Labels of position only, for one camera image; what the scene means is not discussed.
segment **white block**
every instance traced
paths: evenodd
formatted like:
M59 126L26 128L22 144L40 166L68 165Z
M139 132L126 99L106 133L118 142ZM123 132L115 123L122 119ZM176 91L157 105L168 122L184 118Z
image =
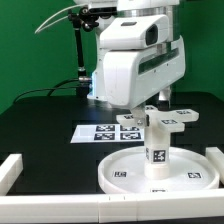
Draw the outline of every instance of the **white block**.
M206 157L220 174L220 180L224 184L224 154L217 147L206 148Z
M0 195L4 196L10 190L23 170L22 155L11 154L0 167Z
M138 221L224 216L224 190L137 195Z
M0 223L96 223L98 196L0 197Z

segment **black table surface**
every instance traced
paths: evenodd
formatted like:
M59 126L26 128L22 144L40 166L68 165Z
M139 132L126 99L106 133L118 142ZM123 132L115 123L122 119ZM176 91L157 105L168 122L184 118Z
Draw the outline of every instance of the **black table surface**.
M197 122L172 134L172 146L200 154L206 147L224 151L224 102L209 93L175 93L172 109L193 109ZM112 152L143 142L70 143L77 125L112 124L125 110L95 106L75 96L29 97L0 115L0 160L22 153L24 170L8 195L103 193L97 167ZM224 217L167 220L162 223L224 223Z

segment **white plastic frame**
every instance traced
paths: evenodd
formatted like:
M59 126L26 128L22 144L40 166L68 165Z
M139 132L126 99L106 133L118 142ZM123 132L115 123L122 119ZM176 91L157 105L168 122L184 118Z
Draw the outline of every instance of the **white plastic frame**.
M217 150L215 157L220 156ZM11 155L0 167L0 175L4 174L4 178L17 177L21 171L21 155ZM223 207L224 189L149 194L0 196L0 223L106 223L211 217L224 216Z

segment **black cable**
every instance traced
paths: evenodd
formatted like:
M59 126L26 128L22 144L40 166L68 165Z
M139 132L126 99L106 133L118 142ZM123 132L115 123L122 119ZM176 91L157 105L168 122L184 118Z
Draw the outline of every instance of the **black cable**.
M51 96L52 93L56 90L56 88L58 88L60 86L63 86L65 84L68 84L68 83L71 83L71 82L78 82L78 81L79 81L79 79L77 79L77 78L76 79L68 79L68 80L62 81L62 82L58 83L57 85L55 85L53 87L53 89L50 90L50 92L47 94L47 96Z
M35 89L35 90L30 90L27 92L24 92L22 94L20 94L19 96L17 96L14 100L13 100L13 104L15 104L19 98L21 98L24 95L30 94L30 93L35 93L35 92L42 92L42 91L50 91L50 90L66 90L66 89L75 89L78 86L71 86L71 87L62 87L62 88L46 88L46 89Z

